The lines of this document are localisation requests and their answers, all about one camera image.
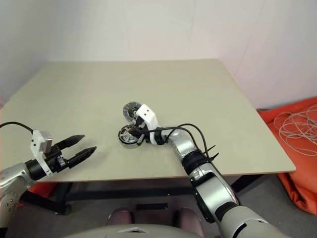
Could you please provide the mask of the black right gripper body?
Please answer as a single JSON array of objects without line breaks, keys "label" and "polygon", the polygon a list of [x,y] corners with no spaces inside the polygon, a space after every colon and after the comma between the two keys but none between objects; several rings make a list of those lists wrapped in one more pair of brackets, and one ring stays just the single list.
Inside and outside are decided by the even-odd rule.
[{"label": "black right gripper body", "polygon": [[139,131],[139,137],[143,134],[145,139],[150,139],[150,135],[148,133],[148,127],[145,121],[140,116],[135,116],[135,128]]}]

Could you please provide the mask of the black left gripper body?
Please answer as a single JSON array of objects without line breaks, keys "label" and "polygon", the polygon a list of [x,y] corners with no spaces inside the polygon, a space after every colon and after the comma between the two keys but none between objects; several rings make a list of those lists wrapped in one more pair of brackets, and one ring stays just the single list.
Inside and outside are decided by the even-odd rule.
[{"label": "black left gripper body", "polygon": [[45,162],[53,173],[59,173],[66,168],[70,169],[69,161],[62,156],[62,150],[68,148],[66,144],[55,144],[50,152],[46,153]]}]

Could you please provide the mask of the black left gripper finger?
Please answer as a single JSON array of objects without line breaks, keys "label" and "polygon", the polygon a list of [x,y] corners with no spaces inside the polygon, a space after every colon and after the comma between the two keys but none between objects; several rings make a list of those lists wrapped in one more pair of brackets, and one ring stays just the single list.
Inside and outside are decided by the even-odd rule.
[{"label": "black left gripper finger", "polygon": [[59,150],[63,150],[65,148],[69,148],[69,147],[77,144],[84,137],[85,137],[85,135],[73,135],[71,137],[68,137],[68,138],[56,143],[55,145]]},{"label": "black left gripper finger", "polygon": [[87,148],[87,149],[80,151],[74,157],[67,160],[67,163],[66,163],[67,167],[74,167],[74,166],[80,164],[81,162],[85,161],[94,153],[94,151],[96,149],[97,149],[97,146],[94,146],[94,147],[90,147],[90,148]]}]

